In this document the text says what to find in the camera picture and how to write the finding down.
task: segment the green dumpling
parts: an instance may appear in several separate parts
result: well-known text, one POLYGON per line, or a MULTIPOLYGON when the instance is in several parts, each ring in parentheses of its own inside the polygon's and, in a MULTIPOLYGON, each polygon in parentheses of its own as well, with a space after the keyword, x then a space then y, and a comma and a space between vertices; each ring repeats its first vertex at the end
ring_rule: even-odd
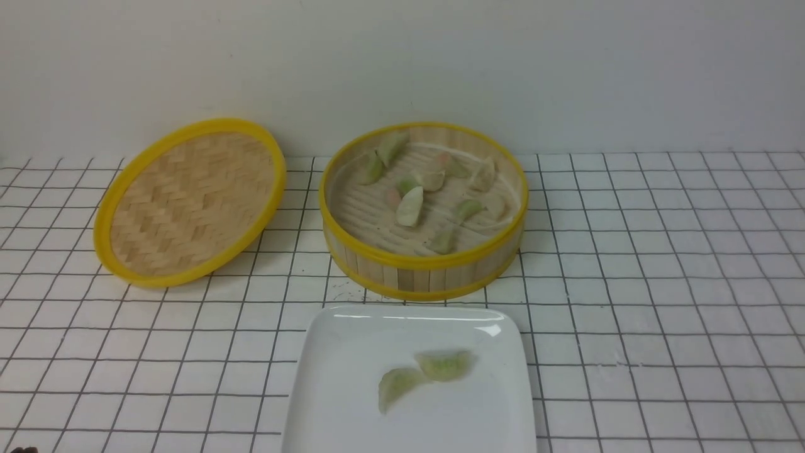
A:
POLYGON ((461 379, 473 367, 469 351, 417 354, 415 359, 428 379, 439 382, 461 379))
POLYGON ((416 368, 395 368, 384 374, 378 385, 380 413, 385 414, 398 399, 425 382, 425 375, 416 368))

